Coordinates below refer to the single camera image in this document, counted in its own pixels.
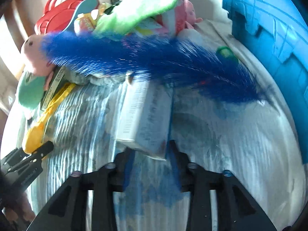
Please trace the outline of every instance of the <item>blue fluffy feather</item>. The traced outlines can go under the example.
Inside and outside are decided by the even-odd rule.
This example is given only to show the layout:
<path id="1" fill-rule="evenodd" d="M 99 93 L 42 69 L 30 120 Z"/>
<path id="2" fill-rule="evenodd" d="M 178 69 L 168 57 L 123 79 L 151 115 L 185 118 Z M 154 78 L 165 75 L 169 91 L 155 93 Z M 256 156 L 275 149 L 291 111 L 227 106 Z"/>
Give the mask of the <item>blue fluffy feather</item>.
<path id="1" fill-rule="evenodd" d="M 110 40 L 63 32 L 47 35 L 42 50 L 52 63 L 84 75 L 132 72 L 176 87 L 192 86 L 224 102 L 257 101 L 263 95 L 245 66 L 188 40 L 135 35 Z"/>

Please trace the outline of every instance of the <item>pink package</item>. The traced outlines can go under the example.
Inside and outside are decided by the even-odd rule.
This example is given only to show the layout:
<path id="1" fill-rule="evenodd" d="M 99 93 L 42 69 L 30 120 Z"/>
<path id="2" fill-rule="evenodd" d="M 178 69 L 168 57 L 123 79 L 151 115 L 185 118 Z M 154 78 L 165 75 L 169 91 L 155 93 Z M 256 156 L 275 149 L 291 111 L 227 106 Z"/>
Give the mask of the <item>pink package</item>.
<path id="1" fill-rule="evenodd" d="M 171 36 L 177 35 L 185 29 L 186 12 L 184 0 L 178 0 L 175 8 L 155 17 L 155 20 L 164 26 Z"/>

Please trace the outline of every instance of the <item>white box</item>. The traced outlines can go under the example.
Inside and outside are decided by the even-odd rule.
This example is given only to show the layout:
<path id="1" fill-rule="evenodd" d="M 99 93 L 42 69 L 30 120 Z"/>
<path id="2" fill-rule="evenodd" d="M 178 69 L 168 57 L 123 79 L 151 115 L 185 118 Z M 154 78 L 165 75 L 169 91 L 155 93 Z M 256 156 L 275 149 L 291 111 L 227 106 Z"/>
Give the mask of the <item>white box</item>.
<path id="1" fill-rule="evenodd" d="M 116 140 L 154 159 L 164 160 L 173 89 L 154 81 L 128 86 Z"/>

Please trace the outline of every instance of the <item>doll head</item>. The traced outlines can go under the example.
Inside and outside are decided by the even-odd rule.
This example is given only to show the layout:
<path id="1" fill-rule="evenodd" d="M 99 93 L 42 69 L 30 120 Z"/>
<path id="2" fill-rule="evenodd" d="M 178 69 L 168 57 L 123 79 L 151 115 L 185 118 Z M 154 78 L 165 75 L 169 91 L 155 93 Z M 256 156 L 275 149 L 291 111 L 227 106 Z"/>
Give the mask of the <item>doll head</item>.
<path id="1" fill-rule="evenodd" d="M 202 18 L 196 18 L 195 9 L 193 7 L 193 4 L 188 1 L 184 0 L 184 7 L 186 12 L 186 21 L 190 25 L 194 25 L 195 23 L 202 22 Z"/>
<path id="2" fill-rule="evenodd" d="M 26 69 L 36 76 L 48 76 L 55 68 L 40 51 L 43 38 L 44 35 L 31 35 L 21 48 Z"/>

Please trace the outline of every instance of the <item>pink doll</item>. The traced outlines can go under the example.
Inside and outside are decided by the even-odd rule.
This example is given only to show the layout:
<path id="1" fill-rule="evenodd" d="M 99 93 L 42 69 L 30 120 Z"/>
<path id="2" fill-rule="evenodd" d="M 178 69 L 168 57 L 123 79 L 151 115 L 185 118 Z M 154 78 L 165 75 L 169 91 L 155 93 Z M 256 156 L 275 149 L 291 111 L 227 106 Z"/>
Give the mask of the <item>pink doll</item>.
<path id="1" fill-rule="evenodd" d="M 202 22 L 202 18 L 196 18 L 195 9 L 193 8 L 193 4 L 188 1 L 184 0 L 184 7 L 186 12 L 186 28 L 193 29 L 195 23 Z"/>
<path id="2" fill-rule="evenodd" d="M 54 74 L 55 65 L 49 63 L 39 49 L 43 37 L 44 35 L 31 35 L 24 42 L 21 48 L 21 55 L 28 72 L 35 76 L 46 77 L 44 91 L 47 91 Z"/>

